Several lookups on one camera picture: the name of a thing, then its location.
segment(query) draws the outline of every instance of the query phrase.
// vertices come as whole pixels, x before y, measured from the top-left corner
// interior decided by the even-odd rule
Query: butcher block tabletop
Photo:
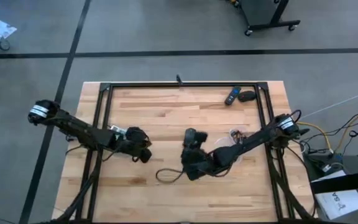
[[[291,113],[284,83],[267,83],[274,114]],[[93,122],[99,84],[83,84],[75,114],[89,124]],[[253,89],[242,87],[242,91],[246,90]],[[208,139],[202,145],[206,152],[221,146],[231,129],[242,128],[251,135],[261,128],[256,101],[241,103],[236,100],[231,106],[224,105],[230,91],[229,86],[114,88],[108,125],[140,127],[152,141],[150,150],[153,155],[146,164],[132,162],[130,156],[122,154],[115,154],[102,163],[93,221],[277,221],[264,146],[245,153],[225,177],[204,176],[190,181],[182,175],[173,184],[163,184],[155,178],[159,169],[182,169],[180,154],[187,128],[208,133]],[[104,111],[106,100],[107,94],[101,111]],[[267,115],[265,101],[262,100],[262,103]],[[71,142],[69,148],[78,145],[78,142]],[[290,147],[301,155],[296,143],[290,143]],[[80,190],[86,152],[86,149],[80,148],[67,155],[53,218],[62,214]],[[105,151],[103,157],[108,155],[109,152]],[[291,191],[311,212],[313,198],[305,168],[290,151],[285,153],[284,161]],[[161,176],[173,179],[177,174],[165,172]],[[84,217],[90,192],[84,202]],[[280,196],[284,216],[287,217],[281,190]]]

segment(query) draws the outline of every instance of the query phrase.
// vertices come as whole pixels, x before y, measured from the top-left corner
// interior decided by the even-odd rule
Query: wheel
[[[297,25],[290,25],[290,26],[288,27],[288,30],[289,30],[289,31],[294,31],[296,27],[297,27]]]
[[[10,43],[5,38],[0,39],[0,49],[3,51],[7,51],[11,48]]]
[[[245,34],[247,37],[249,37],[253,32],[254,32],[254,31],[252,31],[252,30],[246,30],[246,31],[244,32],[244,34]]]

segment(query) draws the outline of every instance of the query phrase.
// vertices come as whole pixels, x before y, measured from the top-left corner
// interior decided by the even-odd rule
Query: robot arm
[[[263,143],[271,144],[273,147],[287,147],[290,140],[297,139],[308,131],[309,129],[300,130],[290,114],[281,114],[240,144],[219,147],[206,153],[201,149],[201,144],[206,141],[207,134],[190,128],[186,130],[181,154],[183,171],[190,180],[199,179],[204,175],[221,177],[229,172],[232,164],[243,153]]]
[[[63,134],[74,136],[87,149],[103,148],[111,152],[131,155],[133,161],[149,161],[152,153],[149,137],[138,127],[130,127],[125,132],[114,129],[98,129],[60,109],[59,104],[49,100],[37,101],[30,110],[28,120],[34,125],[52,125]]]

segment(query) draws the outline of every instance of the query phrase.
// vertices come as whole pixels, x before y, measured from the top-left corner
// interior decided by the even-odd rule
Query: concrete floor
[[[84,2],[0,0],[0,19],[18,28],[8,53],[69,52]],[[301,25],[245,37],[242,16],[220,0],[92,0],[77,52],[358,48],[358,0],[290,1],[283,19]],[[35,100],[55,97],[65,62],[0,59],[0,217],[6,220],[19,220],[45,132],[27,122],[27,113]],[[85,81],[164,81],[178,73],[184,80],[284,80],[291,107],[305,115],[358,95],[358,54],[76,58],[62,107],[75,112]],[[303,121],[329,131],[355,113],[358,99]],[[52,214],[66,148],[55,131],[31,222]],[[346,154],[358,154],[358,138]],[[342,219],[358,223],[358,212]]]

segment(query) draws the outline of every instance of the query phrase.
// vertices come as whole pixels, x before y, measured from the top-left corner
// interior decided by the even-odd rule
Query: small object
[[[240,102],[252,101],[256,99],[256,94],[253,91],[243,91],[238,95]]]
[[[125,136],[125,134],[127,133],[126,129],[119,128],[119,127],[117,127],[115,125],[111,126],[110,130],[112,130],[112,131],[114,131],[116,133],[119,133],[119,134],[121,134],[123,136]]]
[[[252,31],[252,30],[246,30],[246,31],[244,32],[244,34],[245,34],[247,37],[249,37],[253,32],[254,32],[254,31]]]
[[[240,93],[240,91],[241,91],[241,87],[239,86],[233,87],[233,89],[227,96],[226,100],[224,101],[224,104],[228,106],[232,105],[234,100],[237,98],[238,94]]]
[[[289,30],[289,31],[294,31],[295,28],[297,28],[297,27],[298,27],[298,25],[290,25],[290,26],[288,27],[288,30]]]
[[[179,74],[177,75],[177,82],[178,82],[179,86],[182,86],[182,85],[183,85],[183,82],[182,82],[182,80],[181,80]]]
[[[240,2],[237,0],[231,0],[231,4],[233,4],[234,7],[239,7]]]

